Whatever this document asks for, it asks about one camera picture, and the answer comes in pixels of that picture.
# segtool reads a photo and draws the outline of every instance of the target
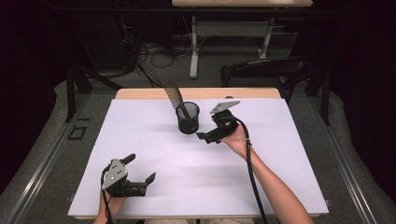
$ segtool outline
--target white table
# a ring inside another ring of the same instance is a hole
[[[172,0],[174,7],[311,7],[312,0]],[[274,28],[275,18],[269,21],[197,21],[192,16],[192,55],[190,78],[197,78],[197,36],[264,36],[259,58],[266,52]]]
[[[237,98],[241,103],[230,110],[246,123],[257,153],[289,185],[311,216],[328,213],[288,106],[276,89],[180,91],[185,101],[200,106],[198,132],[216,127],[209,111],[218,102],[233,100],[224,96],[244,96]],[[113,100],[68,215],[94,218],[102,170],[111,159],[131,153],[136,159],[126,166],[129,180],[142,182],[154,172],[157,175],[146,197],[128,199],[119,218],[260,216],[246,163],[224,144],[208,145],[195,134],[181,133],[175,110],[161,89],[121,90]],[[98,183],[97,190],[92,189],[94,183]],[[266,214],[273,215],[260,185],[259,191]]]

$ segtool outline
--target person's left hand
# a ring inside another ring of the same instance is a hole
[[[110,208],[111,217],[114,219],[117,216],[117,214],[120,212],[121,208],[123,207],[125,201],[128,198],[111,198],[110,194],[108,194],[107,191],[106,191],[106,198],[109,201],[108,207]],[[99,211],[93,224],[106,224],[106,223],[107,223],[106,206],[105,206],[105,201],[103,199],[102,191],[100,191]]]

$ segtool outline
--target electrical cable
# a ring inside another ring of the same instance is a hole
[[[257,205],[259,206],[259,210],[260,210],[260,214],[262,215],[262,221],[264,224],[267,224],[267,217],[265,215],[264,209],[262,207],[262,200],[260,199],[260,195],[259,195],[259,191],[257,190],[257,185],[256,185],[256,181],[254,179],[254,175],[253,175],[253,169],[251,166],[251,157],[250,157],[250,139],[249,139],[249,135],[248,135],[248,128],[245,125],[244,122],[242,122],[242,120],[240,119],[236,119],[243,127],[244,132],[245,132],[245,137],[247,139],[247,170],[248,170],[248,175],[250,178],[250,183],[251,183],[251,187],[253,188],[253,192],[254,192],[254,196],[256,198],[257,201]]]
[[[108,171],[109,168],[110,168],[110,164],[103,170],[100,179],[100,186],[103,186],[105,180],[105,173]],[[107,200],[106,191],[104,189],[101,189],[101,192],[102,192],[103,201],[105,203],[105,214],[107,218],[107,224],[113,224],[113,218],[111,216],[110,207],[108,206],[108,203],[110,202],[111,198]]]

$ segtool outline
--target black cup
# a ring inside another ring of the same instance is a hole
[[[197,104],[193,102],[185,102],[184,106],[186,110],[189,112],[189,119],[183,114],[183,111],[178,107],[176,109],[177,115],[177,123],[178,129],[185,134],[191,134],[198,131],[199,123],[198,123],[198,115],[199,115],[199,107]]]

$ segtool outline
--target white table leg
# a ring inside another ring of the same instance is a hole
[[[191,55],[191,67],[190,67],[190,78],[197,78],[198,73],[198,48],[197,48],[197,21],[195,16],[192,16],[192,55]]]
[[[266,58],[268,45],[270,44],[271,34],[274,28],[275,18],[271,18],[270,22],[268,23],[267,34],[265,35],[264,42],[262,43],[262,48],[258,50],[259,58],[264,59]]]

